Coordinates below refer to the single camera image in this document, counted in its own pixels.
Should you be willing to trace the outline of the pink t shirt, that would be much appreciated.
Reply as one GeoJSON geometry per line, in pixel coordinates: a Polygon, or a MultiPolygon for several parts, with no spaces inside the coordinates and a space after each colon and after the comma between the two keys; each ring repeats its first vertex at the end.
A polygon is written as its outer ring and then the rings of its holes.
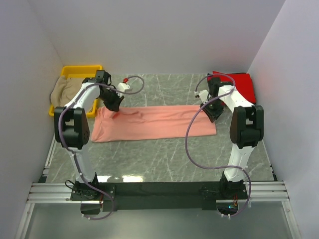
{"type": "Polygon", "coordinates": [[[98,109],[92,142],[134,141],[185,137],[197,105],[98,109]]]}

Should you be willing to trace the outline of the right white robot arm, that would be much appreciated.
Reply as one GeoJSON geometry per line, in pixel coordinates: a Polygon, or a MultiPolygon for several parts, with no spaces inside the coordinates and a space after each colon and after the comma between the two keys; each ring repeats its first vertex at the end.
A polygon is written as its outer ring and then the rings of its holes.
{"type": "Polygon", "coordinates": [[[208,75],[208,90],[202,90],[198,97],[203,111],[211,122],[215,122],[227,107],[232,112],[229,135],[232,151],[228,167],[224,169],[219,194],[225,199],[242,193],[248,160],[254,148],[264,136],[264,110],[254,105],[233,86],[234,81],[222,81],[221,74],[208,75]]]}

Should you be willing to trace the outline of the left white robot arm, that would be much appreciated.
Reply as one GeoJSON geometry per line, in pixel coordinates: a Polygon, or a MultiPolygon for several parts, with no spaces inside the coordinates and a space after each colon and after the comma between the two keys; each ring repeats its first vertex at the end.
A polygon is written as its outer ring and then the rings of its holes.
{"type": "Polygon", "coordinates": [[[55,139],[68,152],[75,170],[72,201],[113,200],[113,190],[98,181],[97,173],[89,162],[86,145],[90,131],[86,112],[96,99],[101,99],[110,111],[118,112],[124,95],[132,91],[128,80],[125,78],[114,86],[108,72],[97,70],[94,77],[82,81],[79,91],[65,106],[54,110],[55,139]]]}

